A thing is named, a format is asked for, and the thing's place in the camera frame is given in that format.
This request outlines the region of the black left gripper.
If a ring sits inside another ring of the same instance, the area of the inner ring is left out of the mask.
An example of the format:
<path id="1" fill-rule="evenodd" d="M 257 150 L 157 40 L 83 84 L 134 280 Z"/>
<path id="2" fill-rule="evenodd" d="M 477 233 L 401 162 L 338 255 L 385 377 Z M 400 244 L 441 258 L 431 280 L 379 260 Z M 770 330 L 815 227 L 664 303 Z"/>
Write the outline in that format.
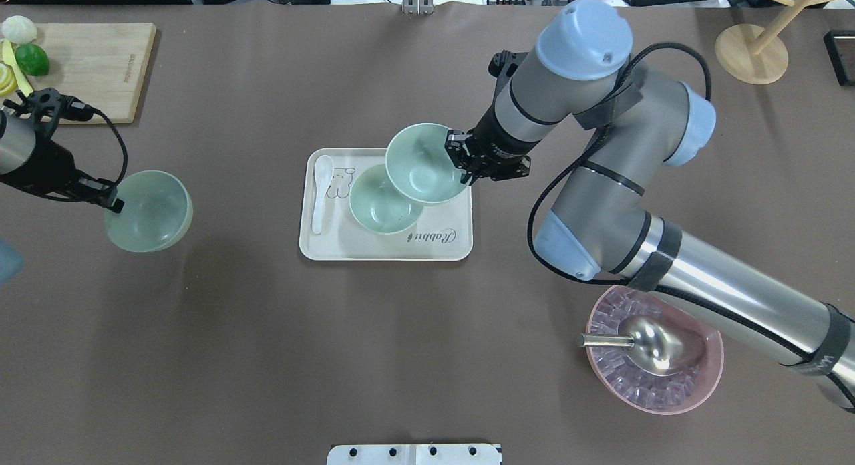
<path id="1" fill-rule="evenodd" d="M 67 185 L 67 197 L 103 207 L 113 214 L 120 214 L 125 201 L 117 198 L 117 184 L 104 178 L 92 178 L 78 172 L 77 180 Z"/>

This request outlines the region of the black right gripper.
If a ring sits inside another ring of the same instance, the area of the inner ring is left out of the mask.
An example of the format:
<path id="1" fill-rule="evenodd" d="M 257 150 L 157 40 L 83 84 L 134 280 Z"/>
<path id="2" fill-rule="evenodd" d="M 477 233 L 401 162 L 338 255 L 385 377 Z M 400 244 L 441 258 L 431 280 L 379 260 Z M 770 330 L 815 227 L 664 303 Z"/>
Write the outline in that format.
<path id="1" fill-rule="evenodd" d="M 477 129 L 450 130 L 446 136 L 446 154 L 461 170 L 461 185 L 472 186 L 478 179 L 494 181 L 525 178 L 530 174 L 531 159 L 515 156 L 501 149 L 492 131 Z"/>

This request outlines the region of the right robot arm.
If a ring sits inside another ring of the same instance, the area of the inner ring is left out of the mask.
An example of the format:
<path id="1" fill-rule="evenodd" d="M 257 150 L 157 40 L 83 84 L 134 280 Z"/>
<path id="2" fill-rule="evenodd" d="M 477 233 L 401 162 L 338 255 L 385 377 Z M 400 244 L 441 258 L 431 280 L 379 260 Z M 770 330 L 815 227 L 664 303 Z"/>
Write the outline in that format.
<path id="1" fill-rule="evenodd" d="M 705 60 L 665 42 L 631 54 L 633 36 L 616 8 L 569 3 L 529 52 L 501 52 L 491 106 L 473 129 L 447 133 L 446 154 L 476 180 L 525 178 L 530 151 L 565 118 L 594 130 L 558 175 L 562 189 L 532 254 L 554 273 L 652 292 L 720 332 L 816 381 L 825 398 L 853 411 L 853 319 L 687 234 L 639 206 L 660 167 L 683 166 L 711 139 L 717 112 Z"/>

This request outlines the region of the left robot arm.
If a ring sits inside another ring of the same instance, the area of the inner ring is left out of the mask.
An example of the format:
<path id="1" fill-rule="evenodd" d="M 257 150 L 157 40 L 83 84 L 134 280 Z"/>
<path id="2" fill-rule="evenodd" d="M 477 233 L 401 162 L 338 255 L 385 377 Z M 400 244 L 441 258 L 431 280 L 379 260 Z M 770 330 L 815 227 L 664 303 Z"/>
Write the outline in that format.
<path id="1" fill-rule="evenodd" d="M 98 109 L 94 113 L 113 131 L 122 152 L 116 180 L 92 178 L 77 169 L 71 152 L 53 142 L 49 132 L 37 132 L 27 119 L 2 111 L 2 183 L 41 199 L 86 202 L 121 213 L 125 202 L 118 198 L 118 184 L 126 175 L 128 149 L 115 124 Z"/>

